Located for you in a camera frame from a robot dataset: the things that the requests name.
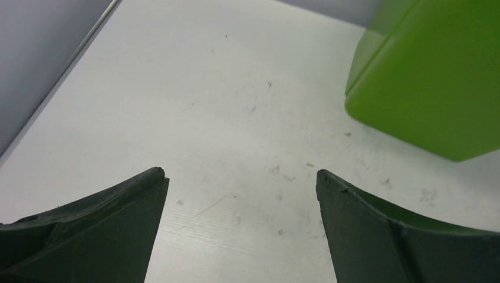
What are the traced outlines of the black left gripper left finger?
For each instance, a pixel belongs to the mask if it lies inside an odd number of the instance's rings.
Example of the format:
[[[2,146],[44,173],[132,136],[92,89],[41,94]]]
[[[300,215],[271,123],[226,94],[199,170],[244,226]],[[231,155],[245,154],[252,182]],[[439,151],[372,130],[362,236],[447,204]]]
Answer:
[[[2,282],[143,282],[169,180],[160,167],[1,225]]]

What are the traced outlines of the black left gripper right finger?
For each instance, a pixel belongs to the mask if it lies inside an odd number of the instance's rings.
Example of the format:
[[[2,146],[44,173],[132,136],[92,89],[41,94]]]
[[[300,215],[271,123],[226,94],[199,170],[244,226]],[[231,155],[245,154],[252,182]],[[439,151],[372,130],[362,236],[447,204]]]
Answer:
[[[328,170],[317,199],[338,282],[498,282],[499,233],[428,218]]]

